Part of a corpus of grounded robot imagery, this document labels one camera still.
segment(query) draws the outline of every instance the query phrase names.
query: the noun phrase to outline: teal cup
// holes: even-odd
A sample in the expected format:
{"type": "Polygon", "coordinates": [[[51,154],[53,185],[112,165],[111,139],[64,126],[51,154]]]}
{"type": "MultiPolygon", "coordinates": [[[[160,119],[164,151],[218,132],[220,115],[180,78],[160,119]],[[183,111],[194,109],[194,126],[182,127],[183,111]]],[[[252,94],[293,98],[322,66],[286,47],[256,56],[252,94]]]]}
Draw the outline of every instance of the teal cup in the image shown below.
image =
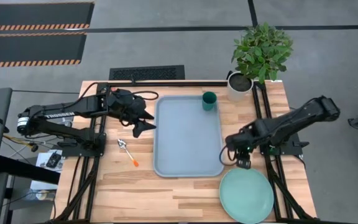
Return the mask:
{"type": "Polygon", "coordinates": [[[216,104],[216,95],[213,92],[206,92],[203,94],[203,109],[205,111],[212,110],[216,104]]]}

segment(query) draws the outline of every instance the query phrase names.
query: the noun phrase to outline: concrete floor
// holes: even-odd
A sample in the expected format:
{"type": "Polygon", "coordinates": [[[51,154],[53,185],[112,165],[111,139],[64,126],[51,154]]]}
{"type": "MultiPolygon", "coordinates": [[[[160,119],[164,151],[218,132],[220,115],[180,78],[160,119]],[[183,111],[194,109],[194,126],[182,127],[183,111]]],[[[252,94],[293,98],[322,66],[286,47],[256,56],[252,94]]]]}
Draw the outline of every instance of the concrete floor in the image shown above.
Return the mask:
{"type": "MultiPolygon", "coordinates": [[[[358,25],[358,1],[257,0],[255,9],[259,22],[276,26],[358,25]]],[[[91,21],[91,28],[213,25],[251,25],[247,1],[97,0],[91,21]]],[[[347,119],[358,114],[358,30],[288,34],[295,51],[286,63],[288,71],[279,78],[290,105],[296,108],[325,95],[342,111],[337,121],[314,124],[300,132],[301,140],[311,143],[304,153],[317,214],[323,220],[358,223],[358,131],[347,125],[347,119]]],[[[113,67],[179,64],[185,65],[187,79],[224,79],[235,67],[230,64],[232,40],[239,36],[234,31],[88,34],[81,64],[0,68],[0,87],[79,91],[83,80],[107,80],[113,67]]],[[[76,97],[13,93],[7,127],[15,130],[16,115],[27,106],[76,97]]],[[[2,146],[2,155],[12,153],[2,146]]],[[[35,156],[29,151],[23,155],[35,156]]],[[[50,204],[18,210],[13,223],[43,222],[50,211],[50,204]]]]}

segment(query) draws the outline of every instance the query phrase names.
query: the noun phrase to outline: wooden tabletop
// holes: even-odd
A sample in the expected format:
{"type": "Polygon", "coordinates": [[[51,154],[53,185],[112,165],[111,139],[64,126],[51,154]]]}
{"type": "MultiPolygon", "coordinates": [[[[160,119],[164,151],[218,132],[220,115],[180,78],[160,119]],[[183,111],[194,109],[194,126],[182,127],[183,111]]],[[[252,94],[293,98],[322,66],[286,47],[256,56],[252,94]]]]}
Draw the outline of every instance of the wooden tabletop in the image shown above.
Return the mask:
{"type": "MultiPolygon", "coordinates": [[[[91,83],[92,81],[83,82],[81,93],[91,83]]],[[[283,83],[266,81],[266,86],[273,117],[287,113],[290,109],[283,83]]],[[[243,101],[233,103],[226,97],[226,87],[220,86],[137,86],[123,89],[153,90],[160,96],[201,95],[204,91],[213,91],[218,96],[222,138],[237,133],[241,127],[256,119],[251,92],[243,101]]],[[[96,86],[90,88],[87,95],[94,93],[96,93],[96,86]]],[[[264,113],[261,93],[259,97],[264,113]]],[[[154,114],[155,101],[146,101],[146,103],[146,111],[154,114]]],[[[74,118],[74,128],[85,128],[89,125],[90,119],[79,116],[74,118]]],[[[163,178],[153,170],[153,131],[144,131],[136,139],[132,137],[131,126],[123,127],[118,120],[107,118],[106,134],[108,141],[104,156],[100,160],[91,222],[234,222],[223,210],[218,192],[223,175],[233,167],[225,167],[223,172],[216,177],[163,178]],[[128,150],[139,162],[139,167],[135,167],[125,151],[119,148],[118,138],[125,140],[128,150]]],[[[71,157],[64,162],[55,199],[58,214],[66,207],[76,161],[77,157],[71,157]]],[[[282,156],[282,161],[289,191],[307,213],[316,216],[303,164],[293,156],[282,156]]],[[[251,162],[252,168],[267,175],[264,158],[259,154],[259,150],[252,153],[251,162]]],[[[75,194],[78,186],[81,164],[82,161],[80,161],[72,195],[75,194]]],[[[284,217],[285,207],[282,195],[278,189],[277,192],[284,217]]],[[[84,217],[87,198],[88,193],[85,193],[80,218],[84,217]]],[[[273,211],[266,221],[275,221],[273,211]]]]}

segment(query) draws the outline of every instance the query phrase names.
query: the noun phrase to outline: orange-handled tool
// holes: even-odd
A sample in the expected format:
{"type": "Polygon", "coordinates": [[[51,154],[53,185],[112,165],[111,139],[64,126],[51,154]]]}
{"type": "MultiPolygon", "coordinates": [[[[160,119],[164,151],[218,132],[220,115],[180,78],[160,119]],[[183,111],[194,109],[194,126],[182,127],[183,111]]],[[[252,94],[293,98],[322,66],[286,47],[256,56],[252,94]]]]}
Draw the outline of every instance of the orange-handled tool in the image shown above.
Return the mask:
{"type": "Polygon", "coordinates": [[[129,153],[128,149],[127,149],[127,144],[124,142],[124,140],[122,139],[118,139],[118,145],[121,149],[125,149],[125,151],[127,152],[128,156],[130,157],[130,159],[132,159],[132,162],[134,163],[134,165],[137,167],[139,166],[139,163],[136,162],[136,160],[132,157],[132,155],[129,153]]]}

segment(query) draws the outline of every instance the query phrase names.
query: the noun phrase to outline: teal plate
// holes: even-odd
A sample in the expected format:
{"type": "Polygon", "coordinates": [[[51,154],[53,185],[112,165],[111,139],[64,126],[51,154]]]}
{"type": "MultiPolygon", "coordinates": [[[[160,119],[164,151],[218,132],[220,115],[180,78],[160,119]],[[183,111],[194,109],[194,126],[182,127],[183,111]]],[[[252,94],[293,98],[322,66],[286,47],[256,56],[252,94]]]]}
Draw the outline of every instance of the teal plate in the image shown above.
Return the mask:
{"type": "Polygon", "coordinates": [[[255,169],[230,170],[222,178],[219,197],[227,214],[241,223],[262,222],[273,208],[272,187],[255,169]]]}

